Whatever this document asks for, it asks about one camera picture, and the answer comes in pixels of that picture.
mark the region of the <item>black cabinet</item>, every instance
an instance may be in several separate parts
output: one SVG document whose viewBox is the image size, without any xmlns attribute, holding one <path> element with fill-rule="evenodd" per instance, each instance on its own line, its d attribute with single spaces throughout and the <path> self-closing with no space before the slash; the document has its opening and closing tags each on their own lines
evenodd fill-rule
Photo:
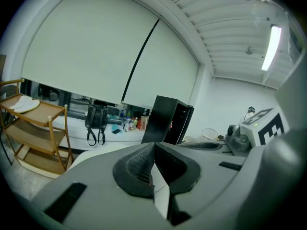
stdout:
<svg viewBox="0 0 307 230">
<path fill-rule="evenodd" d="M 159 95 L 153 106 L 142 143 L 180 144 L 189 126 L 194 108 L 177 99 Z"/>
</svg>

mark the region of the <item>shelf leg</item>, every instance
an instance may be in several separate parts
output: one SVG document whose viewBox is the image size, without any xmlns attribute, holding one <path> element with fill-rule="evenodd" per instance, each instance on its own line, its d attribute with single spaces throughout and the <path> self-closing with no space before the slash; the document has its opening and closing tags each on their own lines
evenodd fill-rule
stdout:
<svg viewBox="0 0 307 230">
<path fill-rule="evenodd" d="M 8 156 L 8 154 L 7 154 L 7 152 L 6 152 L 6 150 L 5 150 L 5 147 L 4 147 L 3 143 L 2 143 L 1 137 L 0 137 L 0 143 L 1 143 L 1 146 L 2 146 L 2 148 L 3 148 L 3 151 L 4 151 L 4 154 L 5 154 L 6 158 L 8 159 L 10 165 L 12 165 L 12 162 L 11 162 L 11 160 L 10 160 L 10 158 L 9 158 L 9 156 Z"/>
<path fill-rule="evenodd" d="M 64 171 L 66 171 L 66 168 L 63 164 L 61 156 L 59 155 L 58 147 L 57 147 L 56 142 L 54 140 L 54 133 L 53 133 L 53 125 L 52 125 L 52 117 L 51 116 L 48 116 L 48 123 L 49 123 L 49 131 L 50 131 L 50 137 L 51 137 L 51 142 L 52 142 L 53 148 L 56 151 L 56 154 L 57 154 L 57 157 L 58 157 L 60 164 L 62 165 Z"/>
<path fill-rule="evenodd" d="M 2 119 L 2 109 L 0 108 L 0 121 L 1 121 L 1 125 L 4 129 L 5 125 L 4 125 L 4 122 L 3 122 L 3 119 Z"/>
<path fill-rule="evenodd" d="M 5 133 L 5 136 L 6 136 L 6 139 L 7 139 L 8 143 L 9 143 L 10 147 L 12 148 L 12 150 L 14 152 L 14 155 L 15 155 L 16 151 L 15 151 L 15 149 L 13 147 L 13 144 L 11 143 L 11 140 L 10 140 L 9 136 L 6 133 Z"/>
<path fill-rule="evenodd" d="M 65 105 L 65 131 L 66 131 L 66 140 L 67 140 L 67 145 L 68 145 L 68 150 L 71 154 L 71 163 L 73 163 L 74 159 L 73 159 L 73 155 L 72 155 L 72 151 L 71 151 L 71 144 L 69 142 L 69 136 L 68 136 L 68 128 L 67 128 L 67 104 Z"/>
</svg>

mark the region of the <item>roller blind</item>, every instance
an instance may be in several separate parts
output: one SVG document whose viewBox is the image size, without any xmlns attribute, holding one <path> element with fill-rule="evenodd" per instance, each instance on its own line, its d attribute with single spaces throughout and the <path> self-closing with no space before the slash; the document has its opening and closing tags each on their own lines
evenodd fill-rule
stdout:
<svg viewBox="0 0 307 230">
<path fill-rule="evenodd" d="M 118 104 L 157 19 L 132 0 L 64 0 L 35 35 L 22 77 Z"/>
<path fill-rule="evenodd" d="M 198 64 L 181 39 L 159 21 L 149 38 L 124 103 L 152 108 L 157 95 L 188 104 Z"/>
</svg>

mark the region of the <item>ceiling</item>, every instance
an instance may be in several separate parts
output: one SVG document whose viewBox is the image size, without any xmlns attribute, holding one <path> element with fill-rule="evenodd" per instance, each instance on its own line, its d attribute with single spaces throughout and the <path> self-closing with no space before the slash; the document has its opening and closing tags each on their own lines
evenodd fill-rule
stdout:
<svg viewBox="0 0 307 230">
<path fill-rule="evenodd" d="M 163 20 L 182 37 L 198 61 L 212 68 L 215 77 L 278 89 L 293 67 L 288 41 L 292 60 L 295 62 L 299 57 L 292 39 L 288 40 L 287 17 L 275 4 L 256 0 L 136 1 L 163 15 Z M 281 26 L 282 37 L 269 70 L 262 71 L 272 24 Z M 248 47 L 251 54 L 246 54 Z"/>
</svg>

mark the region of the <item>wooden rack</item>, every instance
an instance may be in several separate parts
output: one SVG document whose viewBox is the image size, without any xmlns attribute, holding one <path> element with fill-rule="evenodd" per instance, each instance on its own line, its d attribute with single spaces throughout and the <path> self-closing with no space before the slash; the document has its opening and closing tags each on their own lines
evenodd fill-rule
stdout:
<svg viewBox="0 0 307 230">
<path fill-rule="evenodd" d="M 9 84 L 21 81 L 10 81 Z M 21 166 L 46 177 L 56 178 L 73 162 L 67 129 L 67 105 L 62 107 L 40 101 L 40 105 L 34 110 L 23 114 L 16 113 L 9 107 L 16 104 L 21 96 L 22 94 L 18 93 L 0 101 L 0 109 L 17 117 L 12 123 L 4 126 L 0 116 L 8 143 Z M 65 115 L 65 129 L 53 127 L 52 121 L 62 113 Z M 59 149 L 65 136 L 68 150 Z M 10 137 L 21 143 L 17 151 L 14 150 Z"/>
</svg>

